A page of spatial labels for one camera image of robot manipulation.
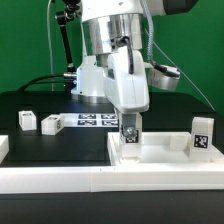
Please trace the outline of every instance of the white block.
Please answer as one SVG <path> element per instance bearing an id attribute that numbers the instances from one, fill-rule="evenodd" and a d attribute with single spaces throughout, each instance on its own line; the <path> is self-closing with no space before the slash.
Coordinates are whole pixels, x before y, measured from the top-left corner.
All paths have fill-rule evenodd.
<path id="1" fill-rule="evenodd" d="M 170 149 L 184 151 L 188 148 L 189 136 L 186 133 L 172 134 L 170 138 Z"/>
<path id="2" fill-rule="evenodd" d="M 52 114 L 41 121 L 43 135 L 56 135 L 64 128 L 65 118 L 62 115 Z"/>
<path id="3" fill-rule="evenodd" d="M 36 116 L 32 111 L 19 111 L 19 124 L 23 131 L 36 130 Z"/>
<path id="4" fill-rule="evenodd" d="M 0 136 L 0 164 L 8 152 L 9 152 L 8 136 L 2 135 Z"/>
<path id="5" fill-rule="evenodd" d="M 195 117 L 192 123 L 190 159 L 210 162 L 214 119 Z"/>

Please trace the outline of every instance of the white plastic housing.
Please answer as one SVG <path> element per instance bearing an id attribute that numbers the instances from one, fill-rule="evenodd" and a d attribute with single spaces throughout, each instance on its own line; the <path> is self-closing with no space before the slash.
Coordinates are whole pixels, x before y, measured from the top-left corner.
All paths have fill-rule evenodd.
<path id="1" fill-rule="evenodd" d="M 64 116 L 52 114 L 41 121 L 43 135 L 56 135 L 64 128 Z"/>
<path id="2" fill-rule="evenodd" d="M 133 51 L 133 75 L 129 74 L 127 55 L 127 47 L 109 55 L 108 69 L 113 70 L 114 78 L 104 78 L 105 94 L 121 113 L 143 112 L 149 108 L 149 93 L 142 55 Z"/>
<path id="3" fill-rule="evenodd" d="M 139 0 L 82 0 L 82 6 L 82 22 L 104 16 L 143 13 Z"/>
<path id="4" fill-rule="evenodd" d="M 36 130 L 36 116 L 32 111 L 19 111 L 19 125 L 23 131 Z"/>
<path id="5" fill-rule="evenodd" d="M 163 0 L 147 0 L 147 4 L 152 16 L 166 14 Z M 82 7 L 82 22 L 111 15 L 143 14 L 140 0 L 82 0 Z"/>

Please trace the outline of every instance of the black table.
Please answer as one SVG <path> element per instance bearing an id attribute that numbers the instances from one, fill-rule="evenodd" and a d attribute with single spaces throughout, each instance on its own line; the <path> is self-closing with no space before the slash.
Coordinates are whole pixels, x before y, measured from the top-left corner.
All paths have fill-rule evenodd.
<path id="1" fill-rule="evenodd" d="M 78 103 L 63 92 L 6 92 L 0 95 L 0 104 L 0 134 L 9 135 L 10 140 L 10 152 L 1 167 L 110 166 L 105 143 L 107 132 L 116 128 L 66 128 L 47 137 L 41 135 L 40 121 L 52 113 L 111 113 L 112 105 Z M 21 131 L 20 110 L 34 111 L 37 131 Z M 153 93 L 150 109 L 142 116 L 147 132 L 190 132 L 193 117 L 214 118 L 213 144 L 224 152 L 224 118 L 189 95 Z M 88 144 L 78 141 L 84 137 Z M 59 148 L 63 144 L 68 147 L 62 154 Z M 0 222 L 223 223 L 223 208 L 224 191 L 0 195 Z"/>

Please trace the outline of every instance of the green backdrop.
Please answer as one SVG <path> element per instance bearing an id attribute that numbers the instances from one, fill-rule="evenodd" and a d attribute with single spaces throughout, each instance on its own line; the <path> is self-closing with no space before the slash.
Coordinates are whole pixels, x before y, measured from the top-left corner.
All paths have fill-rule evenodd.
<path id="1" fill-rule="evenodd" d="M 17 90 L 29 80 L 50 74 L 47 41 L 48 0 L 7 0 L 0 2 L 0 92 Z M 65 56 L 56 12 L 64 9 L 60 0 L 51 6 L 51 34 L 54 73 L 66 70 Z M 224 115 L 224 2 L 199 0 L 188 14 L 154 17 L 155 41 L 192 79 Z M 75 65 L 82 60 L 78 20 L 68 24 Z M 155 49 L 155 59 L 170 64 Z M 51 86 L 30 89 L 51 90 Z M 178 92 L 202 96 L 182 77 Z"/>

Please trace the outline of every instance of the white base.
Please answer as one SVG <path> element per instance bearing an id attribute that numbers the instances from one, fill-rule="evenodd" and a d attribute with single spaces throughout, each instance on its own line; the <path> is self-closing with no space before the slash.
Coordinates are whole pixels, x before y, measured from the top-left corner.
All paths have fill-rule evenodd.
<path id="1" fill-rule="evenodd" d="M 212 149 L 216 159 L 209 163 L 187 160 L 183 151 L 176 151 L 181 155 L 180 161 L 156 162 L 154 157 L 155 163 L 121 164 L 116 154 L 118 136 L 118 133 L 109 133 L 108 138 L 108 151 L 114 166 L 2 168 L 0 194 L 224 189 L 224 162 L 217 149 Z M 7 149 L 5 136 L 1 138 L 4 138 L 4 144 L 0 144 L 0 149 Z M 158 155 L 162 156 L 158 158 L 167 160 L 164 150 L 159 149 Z M 145 159 L 151 160 L 150 154 Z"/>

